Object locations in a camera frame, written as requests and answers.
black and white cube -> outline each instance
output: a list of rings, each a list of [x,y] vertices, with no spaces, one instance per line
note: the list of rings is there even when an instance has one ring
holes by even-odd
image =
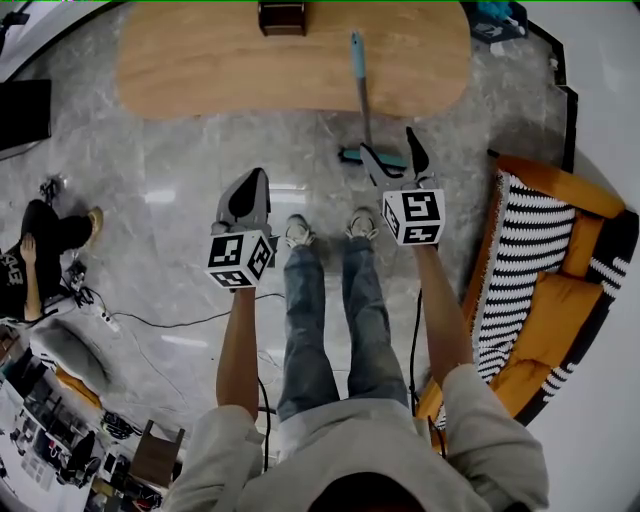
[[[444,229],[444,191],[398,190],[382,196],[382,216],[398,245],[436,244]]]
[[[260,230],[217,235],[207,275],[222,288],[254,288],[272,257],[273,249]]]

wooden chair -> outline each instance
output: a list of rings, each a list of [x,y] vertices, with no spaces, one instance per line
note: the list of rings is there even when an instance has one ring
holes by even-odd
[[[166,441],[151,435],[152,426],[153,421],[149,420],[140,438],[129,474],[143,483],[168,489],[184,437],[184,429],[180,429],[175,441]]]

white wall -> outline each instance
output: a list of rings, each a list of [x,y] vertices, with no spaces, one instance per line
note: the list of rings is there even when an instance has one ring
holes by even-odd
[[[25,13],[30,18],[26,25],[16,25],[7,32],[0,56],[0,82],[16,70],[48,41],[92,11],[107,2],[34,2]],[[7,7],[2,6],[0,17]]]
[[[595,166],[640,209],[640,13],[631,3],[527,3],[565,47],[579,94],[576,174]],[[617,512],[640,492],[640,248],[574,375],[530,425],[551,477],[551,510]]]

leg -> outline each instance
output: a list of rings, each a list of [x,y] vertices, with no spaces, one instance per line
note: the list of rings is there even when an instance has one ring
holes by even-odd
[[[54,239],[52,233],[56,230],[58,224],[58,216],[53,208],[44,201],[36,199],[31,201],[24,212],[22,218],[21,237],[27,233],[31,233],[36,239],[36,249],[38,256],[40,246],[44,249],[50,245]]]
[[[58,223],[58,250],[60,254],[85,245],[91,237],[93,225],[89,217],[66,217]]]
[[[366,220],[373,227],[372,220]],[[355,231],[352,223],[342,277],[344,308],[352,340],[349,396],[391,398],[409,407],[407,386],[391,347],[389,315],[369,241],[375,234],[353,236],[351,233]]]
[[[59,226],[60,220],[48,204],[39,199],[29,203],[21,233],[22,237],[31,233],[36,239],[36,275],[41,299],[55,295],[60,284]]]
[[[324,272],[307,245],[292,249],[284,268],[284,281],[287,347],[284,388],[278,404],[280,421],[340,400],[324,352]]]

blue jeans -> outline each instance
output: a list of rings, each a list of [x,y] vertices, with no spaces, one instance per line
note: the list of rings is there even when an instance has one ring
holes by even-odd
[[[287,347],[284,387],[278,416],[295,414],[340,400],[324,351],[324,272],[309,247],[291,251],[284,268]],[[371,242],[346,242],[342,297],[351,333],[349,398],[390,398],[409,407],[389,333],[389,315],[374,267]]]

